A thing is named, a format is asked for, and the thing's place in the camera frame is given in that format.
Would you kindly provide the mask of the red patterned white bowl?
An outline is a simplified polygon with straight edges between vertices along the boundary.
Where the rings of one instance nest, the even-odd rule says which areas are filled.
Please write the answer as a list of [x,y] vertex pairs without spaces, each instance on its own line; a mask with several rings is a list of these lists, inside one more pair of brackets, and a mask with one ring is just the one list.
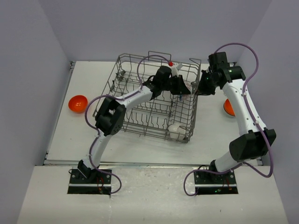
[[192,94],[192,85],[191,85],[191,83],[188,82],[188,81],[186,81],[186,80],[184,80],[184,84],[187,87],[187,89],[190,91],[190,94],[182,94],[182,95],[180,95],[180,101],[188,99],[191,96],[191,94]]

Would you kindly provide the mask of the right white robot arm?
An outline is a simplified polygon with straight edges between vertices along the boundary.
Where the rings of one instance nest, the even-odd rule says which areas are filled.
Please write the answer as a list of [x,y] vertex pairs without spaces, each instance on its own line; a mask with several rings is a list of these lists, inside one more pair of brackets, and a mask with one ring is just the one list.
[[241,67],[218,70],[203,70],[198,85],[198,95],[214,95],[219,87],[228,98],[237,120],[239,137],[230,142],[229,150],[222,157],[213,160],[207,170],[209,180],[220,183],[225,174],[248,161],[269,155],[270,170],[268,174],[258,173],[266,178],[273,174],[274,164],[271,145],[276,138],[274,129],[268,129],[255,109],[247,88],[248,79]]

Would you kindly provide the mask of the small white bowl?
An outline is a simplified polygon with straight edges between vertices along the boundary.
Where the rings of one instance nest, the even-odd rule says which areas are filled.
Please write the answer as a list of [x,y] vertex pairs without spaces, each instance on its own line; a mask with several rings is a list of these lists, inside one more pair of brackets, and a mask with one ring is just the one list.
[[174,123],[168,127],[169,136],[172,140],[183,140],[186,135],[186,130],[180,123]]

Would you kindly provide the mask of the grey wire dish rack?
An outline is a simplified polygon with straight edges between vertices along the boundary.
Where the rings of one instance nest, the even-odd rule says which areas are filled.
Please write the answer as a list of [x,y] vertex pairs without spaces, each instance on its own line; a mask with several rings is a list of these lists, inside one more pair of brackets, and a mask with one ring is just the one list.
[[[171,54],[149,51],[148,55],[146,60],[143,60],[143,56],[134,54],[119,55],[102,93],[116,98],[128,94],[139,88],[140,81],[145,82],[156,74],[160,66],[166,66],[172,61]],[[186,135],[183,140],[175,141],[190,141],[196,121],[196,90],[200,80],[201,60],[191,58],[190,62],[182,65],[179,75],[191,83],[191,96],[180,101],[180,95],[172,95],[169,91],[162,92],[157,98],[129,110],[125,115],[122,131],[172,140],[168,127],[180,123],[186,130]]]

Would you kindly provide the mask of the small orange bowl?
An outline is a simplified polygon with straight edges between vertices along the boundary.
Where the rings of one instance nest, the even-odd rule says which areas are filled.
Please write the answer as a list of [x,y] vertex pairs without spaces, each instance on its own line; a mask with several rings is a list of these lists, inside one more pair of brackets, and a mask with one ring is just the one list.
[[230,116],[235,116],[235,113],[234,113],[234,110],[232,108],[232,105],[229,101],[229,99],[226,99],[224,104],[223,104],[223,108],[224,108],[224,111],[230,115]]

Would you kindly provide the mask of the large orange bowl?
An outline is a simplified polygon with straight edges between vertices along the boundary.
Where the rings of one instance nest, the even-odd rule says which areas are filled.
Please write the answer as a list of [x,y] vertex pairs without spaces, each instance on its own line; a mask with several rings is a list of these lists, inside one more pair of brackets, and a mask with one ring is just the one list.
[[83,95],[76,95],[68,102],[68,108],[74,113],[84,113],[88,106],[88,99]]

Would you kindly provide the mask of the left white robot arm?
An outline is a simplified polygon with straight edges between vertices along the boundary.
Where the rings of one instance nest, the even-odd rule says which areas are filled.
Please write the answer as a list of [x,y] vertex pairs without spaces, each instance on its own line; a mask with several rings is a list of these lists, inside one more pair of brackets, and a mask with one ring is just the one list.
[[103,98],[103,102],[95,116],[95,125],[91,125],[85,113],[87,124],[98,132],[98,136],[92,143],[87,158],[78,163],[80,177],[86,183],[93,183],[97,178],[97,169],[101,162],[101,157],[111,140],[123,126],[126,112],[134,107],[149,102],[161,95],[163,91],[169,91],[172,95],[190,95],[191,91],[181,75],[158,78],[150,76],[141,86],[121,97],[102,95],[91,101]]

